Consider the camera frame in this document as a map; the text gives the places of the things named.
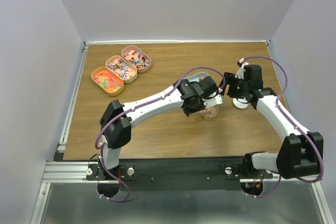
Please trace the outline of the grey candy tray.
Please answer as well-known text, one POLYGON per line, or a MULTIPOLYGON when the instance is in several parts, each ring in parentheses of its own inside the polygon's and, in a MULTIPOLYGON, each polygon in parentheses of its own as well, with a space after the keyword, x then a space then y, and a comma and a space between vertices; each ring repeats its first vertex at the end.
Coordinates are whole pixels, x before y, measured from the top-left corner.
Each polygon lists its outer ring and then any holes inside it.
POLYGON ((199 82, 202 78, 208 77, 209 74, 206 72, 199 72, 193 75, 190 75, 188 77, 185 77, 184 79, 188 80, 189 82, 199 82))

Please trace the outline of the clear plastic cup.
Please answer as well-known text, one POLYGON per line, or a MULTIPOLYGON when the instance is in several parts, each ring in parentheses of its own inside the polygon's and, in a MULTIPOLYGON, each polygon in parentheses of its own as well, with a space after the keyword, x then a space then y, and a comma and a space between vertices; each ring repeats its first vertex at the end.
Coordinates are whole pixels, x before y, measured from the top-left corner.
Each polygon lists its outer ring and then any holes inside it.
POLYGON ((211 120, 214 119, 219 112, 219 107, 218 106, 212 106, 208 109, 199 111, 199 114, 206 120, 211 120))

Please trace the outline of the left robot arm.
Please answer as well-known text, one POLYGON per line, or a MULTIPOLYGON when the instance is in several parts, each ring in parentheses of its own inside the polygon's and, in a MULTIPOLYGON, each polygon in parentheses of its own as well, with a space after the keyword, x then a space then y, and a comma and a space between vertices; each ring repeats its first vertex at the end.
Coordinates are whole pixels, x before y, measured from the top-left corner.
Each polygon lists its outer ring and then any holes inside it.
POLYGON ((202 80, 180 79, 164 91, 142 100, 109 103, 100 119, 101 131, 95 147, 100 151, 98 173, 115 179, 121 148, 131 140, 138 124, 164 112, 181 109, 186 116, 222 104, 223 85, 206 76, 202 80))

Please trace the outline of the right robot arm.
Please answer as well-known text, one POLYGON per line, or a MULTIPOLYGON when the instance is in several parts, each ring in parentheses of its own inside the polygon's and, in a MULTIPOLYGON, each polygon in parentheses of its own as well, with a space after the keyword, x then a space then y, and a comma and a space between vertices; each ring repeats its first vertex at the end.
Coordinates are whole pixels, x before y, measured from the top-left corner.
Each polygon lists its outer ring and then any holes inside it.
POLYGON ((282 140, 278 153, 256 152, 245 155, 242 173, 255 177, 260 170, 278 173, 284 179, 323 175, 323 137, 303 127, 281 104, 272 88, 265 88, 259 65, 244 64, 237 73, 224 73, 227 95, 243 99, 259 111, 282 140))

